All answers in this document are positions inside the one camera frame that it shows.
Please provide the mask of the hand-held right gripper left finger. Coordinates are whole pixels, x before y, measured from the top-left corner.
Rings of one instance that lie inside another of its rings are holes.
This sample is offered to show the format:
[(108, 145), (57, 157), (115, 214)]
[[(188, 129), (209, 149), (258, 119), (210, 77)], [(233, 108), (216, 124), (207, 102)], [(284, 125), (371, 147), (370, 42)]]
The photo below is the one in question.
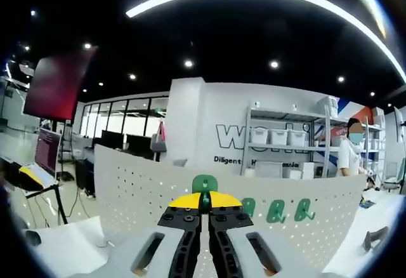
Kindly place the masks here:
[(193, 277), (200, 253), (201, 193), (174, 200), (157, 226), (115, 248), (102, 277)]

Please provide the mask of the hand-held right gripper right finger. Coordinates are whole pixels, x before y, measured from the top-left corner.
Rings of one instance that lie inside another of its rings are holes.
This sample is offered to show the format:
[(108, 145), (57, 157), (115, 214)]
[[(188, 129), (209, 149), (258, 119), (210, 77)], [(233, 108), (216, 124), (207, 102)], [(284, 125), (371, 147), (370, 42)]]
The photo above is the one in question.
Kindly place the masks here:
[(207, 195), (209, 251), (218, 277), (318, 277), (276, 236), (257, 229), (242, 203), (228, 194)]

